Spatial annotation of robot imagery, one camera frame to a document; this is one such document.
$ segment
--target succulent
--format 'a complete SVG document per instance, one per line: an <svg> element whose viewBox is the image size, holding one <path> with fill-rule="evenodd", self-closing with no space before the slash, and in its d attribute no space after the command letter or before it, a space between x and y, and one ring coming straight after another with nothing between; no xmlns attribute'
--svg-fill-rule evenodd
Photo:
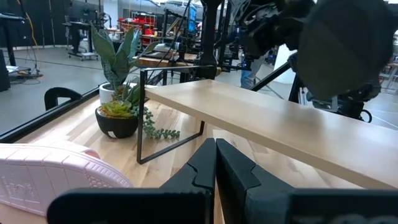
<svg viewBox="0 0 398 224"><path fill-rule="evenodd" d="M107 118L131 118L131 104L130 102L112 101L100 106L99 111Z"/></svg>
<svg viewBox="0 0 398 224"><path fill-rule="evenodd" d="M137 84L131 88L131 81L127 81L126 84L123 84L119 87L113 86L116 90L113 93L113 100L118 100L122 102L129 102L131 106L137 106L139 103L139 95L140 95L140 85Z"/></svg>
<svg viewBox="0 0 398 224"><path fill-rule="evenodd" d="M112 118L138 118L139 113L139 96L140 86L135 85L130 87L131 82L121 85L117 91L114 92L112 102L104 104L100 111L107 117ZM144 107L144 125L143 130L150 138L160 139L176 139L180 137L180 131L168 129L156 129L154 127L155 121L152 112L147 107Z"/></svg>
<svg viewBox="0 0 398 224"><path fill-rule="evenodd" d="M93 45L95 50L97 54L101 56L105 78L113 88L114 86L121 86L129 75L130 69L137 65L139 58L143 54L153 51L158 44L158 42L149 44L143 53L133 59L133 57L136 56L140 39L140 32L138 29L132 27L126 33L124 42L120 45L116 53L112 40L105 31L100 30L98 32L95 26L91 25L91 33L93 34Z"/></svg>

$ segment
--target black plant pot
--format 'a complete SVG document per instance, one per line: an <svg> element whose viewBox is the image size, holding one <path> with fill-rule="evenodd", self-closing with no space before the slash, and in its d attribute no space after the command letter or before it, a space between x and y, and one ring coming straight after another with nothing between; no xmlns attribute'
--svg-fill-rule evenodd
<svg viewBox="0 0 398 224"><path fill-rule="evenodd" d="M95 109L95 116L101 131L111 138L128 138L132 136L138 128L138 118L117 119L107 118L98 113Z"/></svg>

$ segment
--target gray floor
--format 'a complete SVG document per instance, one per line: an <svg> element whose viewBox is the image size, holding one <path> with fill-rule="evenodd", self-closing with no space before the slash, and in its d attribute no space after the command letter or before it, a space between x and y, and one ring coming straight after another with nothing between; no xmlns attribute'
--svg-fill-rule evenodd
<svg viewBox="0 0 398 224"><path fill-rule="evenodd" d="M9 90L0 92L0 134L5 133L45 112L44 93L53 87L65 87L79 93L86 93L105 82L101 64L96 60L81 62L79 58L68 58L67 51L61 48L39 49L35 51L38 60L37 68L43 77L38 80L27 80L13 85ZM20 50L15 52L17 65L34 68L33 51ZM263 65L257 74L264 78L273 68ZM138 75L138 71L129 78ZM216 80L240 86L241 72L222 73ZM175 75L168 83L178 83ZM287 99L291 85L272 82L259 93ZM373 124L398 130L398 96L381 93L377 98L366 104L373 114Z"/></svg>

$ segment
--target pink sneaker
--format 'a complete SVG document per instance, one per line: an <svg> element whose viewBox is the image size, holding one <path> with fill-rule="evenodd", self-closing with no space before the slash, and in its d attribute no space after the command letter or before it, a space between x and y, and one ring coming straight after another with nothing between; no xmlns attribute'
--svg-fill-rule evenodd
<svg viewBox="0 0 398 224"><path fill-rule="evenodd" d="M0 203L44 216L52 200L70 189L133 187L85 146L38 143L0 144Z"/></svg>

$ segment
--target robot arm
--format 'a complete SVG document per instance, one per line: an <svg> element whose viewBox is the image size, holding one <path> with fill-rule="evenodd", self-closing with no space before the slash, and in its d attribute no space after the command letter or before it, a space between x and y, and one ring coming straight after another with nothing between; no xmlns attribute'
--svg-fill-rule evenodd
<svg viewBox="0 0 398 224"><path fill-rule="evenodd" d="M296 74L320 99L378 79L392 55L396 20L383 0L230 0L245 55L298 50Z"/></svg>

